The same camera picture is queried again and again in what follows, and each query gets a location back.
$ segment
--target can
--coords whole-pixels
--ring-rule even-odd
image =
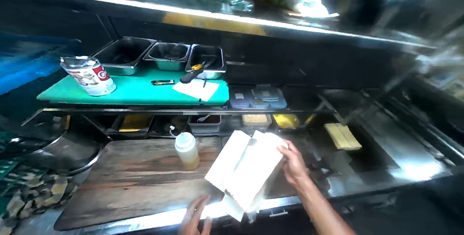
[[[61,66],[89,95],[107,95],[116,89],[113,79],[96,58],[63,57]]]

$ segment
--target paper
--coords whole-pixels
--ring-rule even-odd
[[[255,136],[256,134],[253,139],[258,140],[257,143],[248,147],[246,156],[225,181],[227,192],[243,209],[251,206],[253,199],[282,159],[277,146],[287,146],[273,133]]]
[[[204,80],[193,79],[188,84],[178,82],[173,86],[173,90],[207,102],[211,98],[211,96],[216,92],[218,87],[219,84],[216,83],[206,82],[205,84]]]
[[[251,137],[246,133],[234,131],[212,164],[205,179],[224,192],[225,179],[233,173],[250,139]]]
[[[255,131],[251,138],[234,131],[206,174],[206,180],[226,193],[221,203],[234,219],[241,221],[245,212],[258,212],[264,183],[282,158],[278,145],[287,147],[272,133]]]

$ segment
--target cutting board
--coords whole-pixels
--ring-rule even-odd
[[[112,104],[112,105],[223,105],[229,100],[229,88],[224,80],[208,80],[219,84],[216,92],[205,102],[172,89],[173,85],[151,84],[153,80],[174,80],[176,83],[185,72],[161,71],[152,67],[142,67],[135,75],[111,76],[116,90],[108,95],[90,96],[72,78],[66,76],[37,99],[53,103]]]
[[[198,137],[200,166],[186,171],[174,139],[110,142],[55,223],[69,230],[186,208],[195,198],[223,193],[204,179],[219,149],[218,137]]]

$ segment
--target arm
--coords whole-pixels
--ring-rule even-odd
[[[320,235],[356,235],[310,179],[303,157],[292,142],[285,140],[288,149],[277,149],[287,158],[283,166],[285,177],[295,187],[301,202]]]

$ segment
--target green mat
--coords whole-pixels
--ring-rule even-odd
[[[210,80],[218,83],[217,91],[209,101],[201,101],[179,93],[172,85],[154,86],[153,80],[175,80],[176,83],[185,72],[160,71],[154,68],[144,68],[132,76],[111,76],[116,84],[116,90],[108,95],[90,96],[70,76],[66,76],[37,96],[39,100],[53,103],[84,103],[84,104],[125,104],[125,105],[223,105],[229,100],[229,88],[224,80]]]

